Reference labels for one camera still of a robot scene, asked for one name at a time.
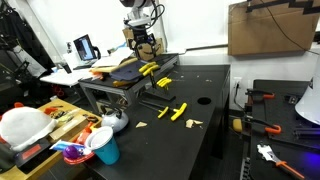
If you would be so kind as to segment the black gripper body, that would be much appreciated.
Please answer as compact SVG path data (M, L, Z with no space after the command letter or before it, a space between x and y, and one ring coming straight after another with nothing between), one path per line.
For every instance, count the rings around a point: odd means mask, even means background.
M149 44L154 46L156 40L153 34L148 34L145 30L132 29L132 37L128 38L128 46L130 49L137 49L139 45Z

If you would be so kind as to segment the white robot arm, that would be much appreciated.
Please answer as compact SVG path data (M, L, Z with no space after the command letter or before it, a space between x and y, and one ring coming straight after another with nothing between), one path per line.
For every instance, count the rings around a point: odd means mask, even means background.
M151 60L162 53L161 43L153 33L147 30L153 27L165 11L162 4L156 4L155 0L120 0L131 11L123 20L127 46L134 51L141 60Z

